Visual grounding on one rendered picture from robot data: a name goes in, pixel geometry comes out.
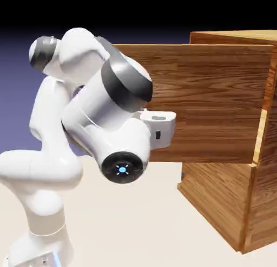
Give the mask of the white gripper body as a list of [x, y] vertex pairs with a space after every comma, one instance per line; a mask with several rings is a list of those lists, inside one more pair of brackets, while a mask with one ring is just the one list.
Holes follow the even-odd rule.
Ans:
[[139, 111], [139, 119], [151, 132], [150, 149], [162, 149], [171, 145], [176, 128], [176, 113], [172, 111]]

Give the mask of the light wood cabinet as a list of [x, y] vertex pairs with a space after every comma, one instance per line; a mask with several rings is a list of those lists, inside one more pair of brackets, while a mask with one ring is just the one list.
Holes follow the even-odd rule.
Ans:
[[190, 42], [274, 47], [252, 161], [256, 171], [245, 240], [239, 251], [248, 253], [277, 242], [277, 30], [198, 31], [190, 34]]

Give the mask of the small wood cabinet door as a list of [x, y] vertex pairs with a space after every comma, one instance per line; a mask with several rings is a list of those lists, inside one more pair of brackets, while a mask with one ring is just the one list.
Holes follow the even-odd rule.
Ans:
[[256, 164], [183, 163], [178, 190], [235, 250], [245, 240]]

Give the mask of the wide wood cabinet door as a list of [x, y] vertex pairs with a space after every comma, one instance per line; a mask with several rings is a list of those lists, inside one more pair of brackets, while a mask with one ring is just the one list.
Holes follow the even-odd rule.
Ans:
[[272, 45], [119, 44], [150, 74], [153, 111], [177, 114], [154, 162], [250, 163], [272, 63]]

